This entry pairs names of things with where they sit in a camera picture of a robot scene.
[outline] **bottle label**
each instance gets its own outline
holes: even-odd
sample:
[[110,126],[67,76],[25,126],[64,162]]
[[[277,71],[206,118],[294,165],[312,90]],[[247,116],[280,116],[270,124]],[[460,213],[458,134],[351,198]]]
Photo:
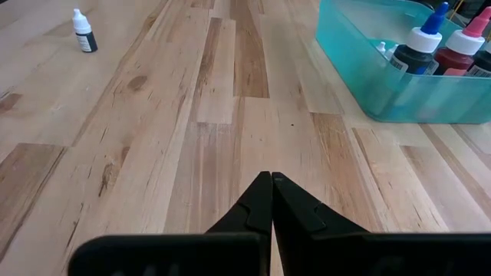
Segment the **bottle label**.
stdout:
[[87,39],[86,36],[77,35],[77,40],[78,40],[78,44],[80,45],[80,48],[82,49],[82,51],[86,51],[86,52],[92,51],[91,45],[89,44],[89,40]]
[[467,72],[466,76],[469,76],[469,77],[491,77],[491,71],[484,70],[481,67],[474,65]]
[[404,62],[400,61],[396,56],[392,56],[390,62],[390,64],[392,64],[392,66],[394,66],[396,69],[398,69],[399,71],[402,71],[404,73],[406,73],[407,69],[409,68],[409,65],[405,64]]
[[440,64],[438,61],[432,60],[430,65],[428,65],[427,69],[424,71],[424,74],[426,75],[432,75],[435,74],[435,71],[438,69]]

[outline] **black paint bottle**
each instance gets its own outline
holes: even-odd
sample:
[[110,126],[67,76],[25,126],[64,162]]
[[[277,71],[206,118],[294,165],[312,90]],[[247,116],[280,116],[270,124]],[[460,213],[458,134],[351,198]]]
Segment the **black paint bottle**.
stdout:
[[89,21],[82,15],[78,8],[74,9],[74,29],[77,36],[78,44],[82,51],[92,53],[97,51],[97,43],[95,42],[94,33],[92,32]]
[[405,73],[425,74],[433,61],[432,53],[442,41],[442,35],[438,30],[445,21],[447,10],[448,3],[443,2],[421,28],[413,28],[407,43],[397,47],[390,64]]
[[474,56],[474,63],[470,65],[466,76],[491,77],[491,42]]

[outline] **white dropper bottle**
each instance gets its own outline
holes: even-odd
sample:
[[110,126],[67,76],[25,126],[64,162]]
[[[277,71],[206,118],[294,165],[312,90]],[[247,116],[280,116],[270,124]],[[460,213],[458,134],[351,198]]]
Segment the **white dropper bottle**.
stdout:
[[386,53],[385,53],[385,57],[390,60],[392,58],[392,56],[394,55],[394,52],[396,51],[397,49],[397,46],[399,46],[399,44],[396,44],[394,45],[392,48],[390,48]]
[[78,8],[74,8],[74,30],[77,36],[78,44],[82,51],[92,53],[97,51],[97,43],[95,42],[92,27],[85,15],[82,15]]
[[385,42],[381,41],[381,43],[377,46],[377,50],[381,54],[385,54]]

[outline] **white bottle cap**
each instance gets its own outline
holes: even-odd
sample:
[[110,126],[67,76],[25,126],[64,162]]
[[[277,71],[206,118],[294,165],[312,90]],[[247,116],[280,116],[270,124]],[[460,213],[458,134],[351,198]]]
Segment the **white bottle cap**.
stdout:
[[491,42],[488,43],[488,45],[485,46],[484,50],[486,50],[488,53],[491,54]]
[[455,31],[445,46],[459,54],[475,55],[483,46],[486,40],[483,37],[473,38],[462,33],[462,30]]
[[381,41],[381,43],[377,46],[377,50],[381,53],[385,53],[385,42]]
[[406,45],[420,53],[431,54],[435,52],[438,44],[442,41],[442,35],[427,34],[421,31],[421,28],[416,27],[411,30],[409,37],[407,38]]
[[89,24],[89,21],[85,17],[85,15],[82,15],[80,10],[78,8],[74,8],[74,29],[77,34],[88,34],[92,31],[91,25]]

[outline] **wood knot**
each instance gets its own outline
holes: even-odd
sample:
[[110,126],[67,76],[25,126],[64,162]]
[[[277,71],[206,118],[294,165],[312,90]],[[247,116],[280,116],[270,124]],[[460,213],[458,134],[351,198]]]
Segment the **wood knot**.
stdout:
[[104,171],[102,172],[102,181],[101,181],[101,187],[99,189],[99,197],[102,196],[102,192],[107,189],[107,184],[109,184],[109,181],[111,181],[111,176],[113,174],[113,163],[108,163],[104,167]]
[[21,97],[22,95],[20,94],[12,93],[0,100],[0,114],[12,109]]
[[130,80],[128,88],[133,91],[138,91],[147,82],[147,79],[147,76],[134,77],[133,80]]

